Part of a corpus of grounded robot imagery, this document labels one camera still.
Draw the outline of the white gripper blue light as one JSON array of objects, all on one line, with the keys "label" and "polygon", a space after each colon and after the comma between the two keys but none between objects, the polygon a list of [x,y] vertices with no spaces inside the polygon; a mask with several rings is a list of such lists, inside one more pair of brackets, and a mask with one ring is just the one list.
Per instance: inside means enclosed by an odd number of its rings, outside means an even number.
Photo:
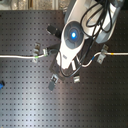
[{"label": "white gripper blue light", "polygon": [[[62,69],[67,69],[82,46],[83,33],[80,24],[77,21],[67,23],[61,35],[61,45],[56,57],[57,64]],[[43,49],[44,56],[49,56],[57,52],[57,49]]]}]

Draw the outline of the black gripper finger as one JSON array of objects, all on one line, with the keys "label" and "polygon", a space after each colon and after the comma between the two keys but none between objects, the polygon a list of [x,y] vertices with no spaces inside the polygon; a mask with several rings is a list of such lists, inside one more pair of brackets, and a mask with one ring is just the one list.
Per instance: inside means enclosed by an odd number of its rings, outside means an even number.
[{"label": "black gripper finger", "polygon": [[57,74],[53,74],[52,75],[52,77],[50,79],[49,86],[48,86],[48,88],[49,88],[50,91],[53,91],[53,89],[55,87],[55,84],[57,83],[58,79],[59,78],[58,78],[58,75]]}]

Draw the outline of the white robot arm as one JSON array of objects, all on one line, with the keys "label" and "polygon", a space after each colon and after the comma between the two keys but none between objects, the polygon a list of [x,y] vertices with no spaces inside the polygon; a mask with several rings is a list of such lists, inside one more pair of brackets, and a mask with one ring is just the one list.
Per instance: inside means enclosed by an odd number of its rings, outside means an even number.
[{"label": "white robot arm", "polygon": [[79,80],[77,72],[81,67],[88,67],[84,59],[94,42],[108,41],[114,31],[117,17],[125,0],[71,0],[64,19],[64,28],[58,31],[49,25],[47,31],[58,37],[59,44],[47,47],[43,54],[56,53],[55,60],[64,77],[69,66],[73,72],[70,77]]}]

